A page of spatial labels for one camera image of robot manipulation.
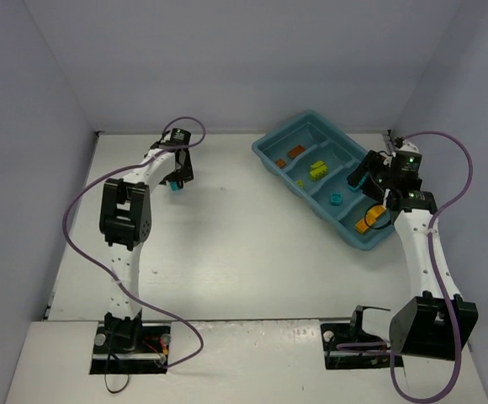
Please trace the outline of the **blue square lego brick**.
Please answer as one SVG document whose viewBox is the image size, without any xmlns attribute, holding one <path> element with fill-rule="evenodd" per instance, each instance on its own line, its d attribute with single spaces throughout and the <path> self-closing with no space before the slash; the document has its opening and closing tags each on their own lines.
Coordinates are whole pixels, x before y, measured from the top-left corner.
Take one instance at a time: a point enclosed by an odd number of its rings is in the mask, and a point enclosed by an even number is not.
<svg viewBox="0 0 488 404">
<path fill-rule="evenodd" d="M 342 194 L 332 193 L 329 199 L 331 205 L 339 206 L 342 204 Z"/>
</svg>

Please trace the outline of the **small green square lego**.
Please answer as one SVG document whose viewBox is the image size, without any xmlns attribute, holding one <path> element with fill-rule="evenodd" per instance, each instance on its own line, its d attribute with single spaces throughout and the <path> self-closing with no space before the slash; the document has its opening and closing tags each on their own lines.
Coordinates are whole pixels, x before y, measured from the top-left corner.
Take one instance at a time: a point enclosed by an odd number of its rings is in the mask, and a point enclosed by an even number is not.
<svg viewBox="0 0 488 404">
<path fill-rule="evenodd" d="M 329 172 L 328 166 L 323 161 L 317 161 L 310 165 L 309 177 L 312 182 L 319 181 Z"/>
</svg>

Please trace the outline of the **orange yellow lego brick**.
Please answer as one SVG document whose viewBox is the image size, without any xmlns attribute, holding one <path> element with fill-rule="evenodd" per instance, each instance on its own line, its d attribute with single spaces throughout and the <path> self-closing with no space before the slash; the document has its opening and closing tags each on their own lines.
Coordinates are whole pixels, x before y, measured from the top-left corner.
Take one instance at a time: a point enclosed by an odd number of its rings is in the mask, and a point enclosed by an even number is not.
<svg viewBox="0 0 488 404">
<path fill-rule="evenodd" d="M 374 205 L 367 212 L 366 221 L 375 223 L 385 212 L 386 208 L 383 205 Z"/>
</svg>

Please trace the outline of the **green yellow blue lego stack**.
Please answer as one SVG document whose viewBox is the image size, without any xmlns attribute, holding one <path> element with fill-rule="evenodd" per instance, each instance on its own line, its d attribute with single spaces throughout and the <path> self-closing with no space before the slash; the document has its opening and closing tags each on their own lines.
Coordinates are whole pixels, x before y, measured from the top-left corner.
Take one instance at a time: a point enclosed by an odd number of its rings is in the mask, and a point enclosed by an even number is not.
<svg viewBox="0 0 488 404">
<path fill-rule="evenodd" d="M 170 182 L 169 187 L 173 192 L 178 192 L 183 189 L 183 182 Z"/>
</svg>

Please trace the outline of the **brown lego brick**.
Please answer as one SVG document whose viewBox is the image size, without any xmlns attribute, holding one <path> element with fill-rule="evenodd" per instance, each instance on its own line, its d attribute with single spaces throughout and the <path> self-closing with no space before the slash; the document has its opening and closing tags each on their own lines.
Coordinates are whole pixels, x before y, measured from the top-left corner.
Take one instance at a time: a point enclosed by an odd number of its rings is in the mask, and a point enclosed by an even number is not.
<svg viewBox="0 0 488 404">
<path fill-rule="evenodd" d="M 279 158 L 276 162 L 275 162 L 276 166 L 280 169 L 283 169 L 284 167 L 287 166 L 287 162 L 284 160 L 284 159 L 281 159 Z"/>
<path fill-rule="evenodd" d="M 295 159 L 299 155 L 301 155 L 305 151 L 305 148 L 302 145 L 298 145 L 290 149 L 287 153 L 287 157 L 289 159 Z"/>
</svg>

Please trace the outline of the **orange lego plate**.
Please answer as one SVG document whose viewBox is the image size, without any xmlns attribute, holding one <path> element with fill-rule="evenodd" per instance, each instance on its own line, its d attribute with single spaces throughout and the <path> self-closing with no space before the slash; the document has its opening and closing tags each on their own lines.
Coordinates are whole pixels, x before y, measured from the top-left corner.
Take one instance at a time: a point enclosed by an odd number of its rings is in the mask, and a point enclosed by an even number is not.
<svg viewBox="0 0 488 404">
<path fill-rule="evenodd" d="M 367 216 L 365 216 L 363 219 L 355 224 L 354 228 L 358 234 L 363 235 L 372 229 L 374 223 L 375 220 L 373 218 L 368 218 Z"/>
</svg>

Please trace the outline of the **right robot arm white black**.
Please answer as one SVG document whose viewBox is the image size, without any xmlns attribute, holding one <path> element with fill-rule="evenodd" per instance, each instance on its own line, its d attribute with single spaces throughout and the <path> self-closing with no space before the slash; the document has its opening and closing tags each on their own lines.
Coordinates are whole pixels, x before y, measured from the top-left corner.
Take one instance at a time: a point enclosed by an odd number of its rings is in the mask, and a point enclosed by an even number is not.
<svg viewBox="0 0 488 404">
<path fill-rule="evenodd" d="M 392 317 L 390 347 L 395 354 L 453 361 L 456 337 L 464 346 L 478 320 L 475 303 L 464 300 L 453 282 L 438 235 L 438 207 L 422 190 L 421 154 L 397 151 L 387 157 L 368 152 L 348 175 L 376 204 L 384 206 L 406 257 L 411 298 Z"/>
</svg>

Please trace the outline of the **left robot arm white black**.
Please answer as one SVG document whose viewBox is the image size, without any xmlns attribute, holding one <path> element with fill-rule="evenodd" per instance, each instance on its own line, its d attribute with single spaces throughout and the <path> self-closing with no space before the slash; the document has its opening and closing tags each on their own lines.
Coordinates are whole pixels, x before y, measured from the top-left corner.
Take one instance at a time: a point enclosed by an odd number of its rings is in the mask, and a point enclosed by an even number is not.
<svg viewBox="0 0 488 404">
<path fill-rule="evenodd" d="M 141 249 L 152 229 L 151 191 L 159 184 L 182 188 L 194 178 L 187 149 L 191 136 L 187 130 L 171 129 L 152 145 L 140 168 L 103 185 L 99 229 L 109 246 L 110 270 L 117 276 L 104 327 L 127 346 L 142 329 L 141 305 L 130 296 L 139 295 Z"/>
</svg>

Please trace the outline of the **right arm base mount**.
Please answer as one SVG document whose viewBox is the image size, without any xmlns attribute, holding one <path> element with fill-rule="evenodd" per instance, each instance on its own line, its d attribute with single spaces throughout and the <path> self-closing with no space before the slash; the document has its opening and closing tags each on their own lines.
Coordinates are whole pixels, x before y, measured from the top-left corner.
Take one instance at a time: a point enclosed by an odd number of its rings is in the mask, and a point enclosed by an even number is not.
<svg viewBox="0 0 488 404">
<path fill-rule="evenodd" d="M 326 370 L 369 370 L 390 367 L 386 322 L 390 309 L 357 306 L 348 320 L 322 322 L 321 343 Z"/>
</svg>

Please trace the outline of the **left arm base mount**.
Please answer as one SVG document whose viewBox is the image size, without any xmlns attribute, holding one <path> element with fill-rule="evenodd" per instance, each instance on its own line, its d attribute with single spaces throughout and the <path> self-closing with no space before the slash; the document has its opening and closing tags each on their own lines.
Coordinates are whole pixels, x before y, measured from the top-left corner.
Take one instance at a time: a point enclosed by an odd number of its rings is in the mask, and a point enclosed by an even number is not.
<svg viewBox="0 0 488 404">
<path fill-rule="evenodd" d="M 171 325 L 119 319 L 106 314 L 93 341 L 91 375 L 157 375 L 167 373 Z"/>
</svg>

